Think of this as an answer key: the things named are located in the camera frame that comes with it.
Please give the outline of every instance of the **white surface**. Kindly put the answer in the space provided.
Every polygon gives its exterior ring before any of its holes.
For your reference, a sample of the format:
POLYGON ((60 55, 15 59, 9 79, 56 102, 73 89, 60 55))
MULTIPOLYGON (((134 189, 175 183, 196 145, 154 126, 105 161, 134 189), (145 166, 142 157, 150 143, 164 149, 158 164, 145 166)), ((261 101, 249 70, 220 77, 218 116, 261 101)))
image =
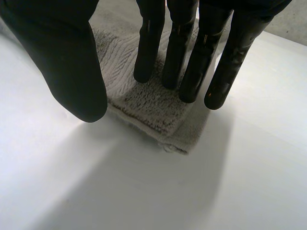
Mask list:
POLYGON ((109 115, 77 120, 0 37, 0 229, 307 229, 306 63, 263 33, 181 156, 109 115))

